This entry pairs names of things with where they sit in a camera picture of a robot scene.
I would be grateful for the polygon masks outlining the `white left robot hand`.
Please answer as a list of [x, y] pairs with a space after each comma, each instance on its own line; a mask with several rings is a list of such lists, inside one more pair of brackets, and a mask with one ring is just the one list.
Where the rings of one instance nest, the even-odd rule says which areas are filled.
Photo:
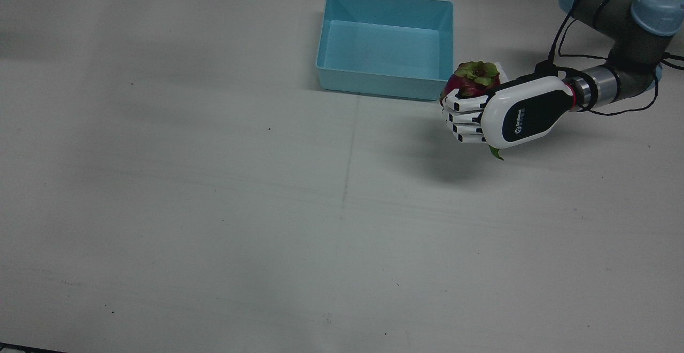
[[546, 136], [574, 108], [572, 88], [557, 76], [521, 76], [480, 97], [451, 92], [442, 116], [459, 142], [502, 150]]

